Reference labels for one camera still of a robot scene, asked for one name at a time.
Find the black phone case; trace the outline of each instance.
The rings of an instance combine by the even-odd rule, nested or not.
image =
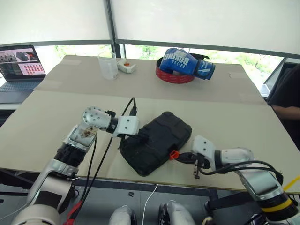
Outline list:
[[[192,134],[190,125],[171,112],[164,112],[140,129],[139,133],[123,141],[120,152],[141,176],[148,176],[169,159]]]

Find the beige tabletop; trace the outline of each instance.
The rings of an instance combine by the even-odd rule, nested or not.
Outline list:
[[[87,106],[96,105],[120,114],[128,97],[34,91],[0,128],[0,167],[40,172]],[[170,99],[136,99],[141,126],[164,111],[171,111],[193,128],[192,137],[181,152],[190,151],[192,138],[202,135],[218,149],[246,147],[255,158],[273,165],[284,175],[284,184],[299,175],[299,151],[273,110],[266,105],[195,102]],[[98,131],[93,173],[108,144],[110,134]],[[139,176],[118,151],[115,138],[99,178],[152,183],[245,190],[235,173],[193,177],[193,166],[168,161],[147,177]],[[79,167],[85,176],[91,150]],[[300,183],[289,192],[300,193]]]
[[[243,67],[238,64],[216,64],[210,80],[195,78],[187,84],[171,84],[156,76],[156,61],[129,62],[136,64],[134,73],[119,71],[118,78],[109,81],[102,77],[97,57],[68,55],[35,90],[266,105]]]

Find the clear plastic cup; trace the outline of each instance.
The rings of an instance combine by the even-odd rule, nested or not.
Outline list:
[[[112,52],[102,52],[98,55],[101,74],[107,80],[114,80],[118,75],[116,54]]]

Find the person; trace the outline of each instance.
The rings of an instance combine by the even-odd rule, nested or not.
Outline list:
[[[300,64],[279,78],[267,102],[300,150]]]

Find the black shirt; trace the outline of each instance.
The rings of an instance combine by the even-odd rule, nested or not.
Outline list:
[[[268,99],[269,105],[300,108],[300,64],[280,77],[274,88],[270,93],[272,96]],[[280,121],[300,150],[300,120],[280,119]]]

